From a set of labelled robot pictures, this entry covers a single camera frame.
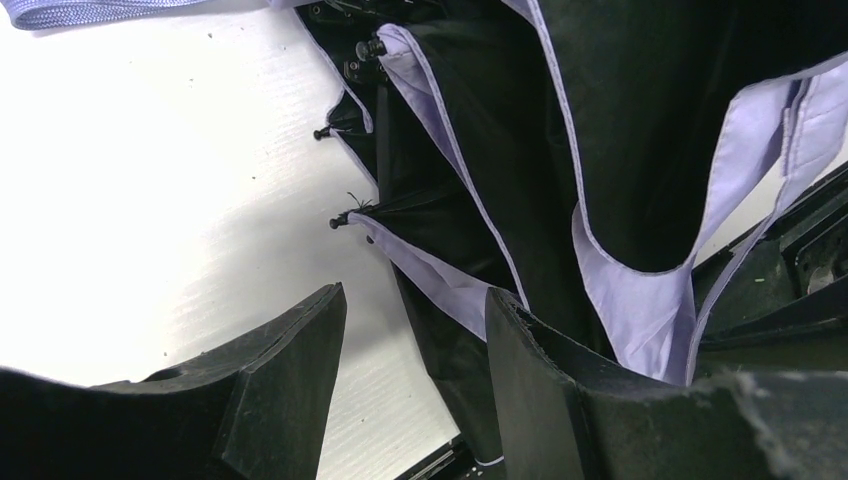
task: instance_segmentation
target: white surface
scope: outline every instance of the white surface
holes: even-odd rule
[[[292,13],[264,5],[51,34],[0,22],[0,365],[140,380],[341,281],[319,476],[391,479],[456,428],[388,263],[362,230],[327,227],[345,192],[373,195],[312,139],[339,85]],[[769,178],[707,249],[768,212]]]

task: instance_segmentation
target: white table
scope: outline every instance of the white table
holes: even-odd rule
[[[374,191],[312,138],[338,81],[294,15],[265,4],[50,33],[0,22],[0,365],[141,380],[341,281],[319,477],[392,479],[457,430],[388,262],[363,232],[327,227],[346,192]],[[705,253],[777,186],[771,174]]]

